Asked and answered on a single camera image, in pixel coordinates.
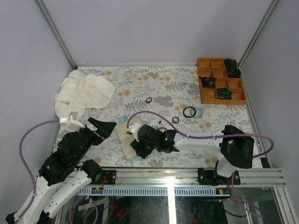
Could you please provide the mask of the teal jewelry box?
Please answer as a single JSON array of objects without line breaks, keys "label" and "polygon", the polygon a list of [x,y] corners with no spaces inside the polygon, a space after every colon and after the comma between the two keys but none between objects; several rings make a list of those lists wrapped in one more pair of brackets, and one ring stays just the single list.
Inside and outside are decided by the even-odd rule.
[{"label": "teal jewelry box", "polygon": [[123,121],[118,123],[115,128],[114,132],[121,143],[121,148],[124,154],[124,157],[129,161],[133,162],[138,159],[141,159],[135,152],[135,150],[131,147],[130,143],[133,142],[134,137],[132,135],[127,134],[126,125],[129,117],[124,116]]}]

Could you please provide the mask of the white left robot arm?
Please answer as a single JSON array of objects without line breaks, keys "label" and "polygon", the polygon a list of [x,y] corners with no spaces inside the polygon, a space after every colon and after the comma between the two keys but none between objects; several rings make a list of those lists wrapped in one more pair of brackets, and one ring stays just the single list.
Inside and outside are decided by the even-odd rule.
[{"label": "white left robot arm", "polygon": [[57,120],[71,131],[64,135],[57,145],[57,151],[50,155],[32,177],[33,190],[22,207],[8,214],[9,224],[49,224],[64,204],[82,188],[92,184],[105,185],[109,173],[93,159],[86,160],[77,174],[62,185],[65,179],[78,167],[91,146],[97,146],[113,132],[116,122],[102,122],[88,119],[96,129],[91,130],[74,120],[71,115]]}]

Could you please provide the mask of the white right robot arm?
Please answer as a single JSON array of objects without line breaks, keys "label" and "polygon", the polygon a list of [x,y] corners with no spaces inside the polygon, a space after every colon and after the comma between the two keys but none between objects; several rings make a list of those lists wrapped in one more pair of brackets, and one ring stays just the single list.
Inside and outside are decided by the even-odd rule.
[{"label": "white right robot arm", "polygon": [[200,133],[180,133],[174,129],[161,132],[149,125],[133,123],[126,128],[134,137],[131,147],[137,156],[145,159],[153,150],[164,153],[182,150],[217,152],[222,158],[216,162],[213,179],[218,184],[229,180],[239,168],[252,168],[254,139],[235,126],[226,125],[224,130],[209,136]]}]

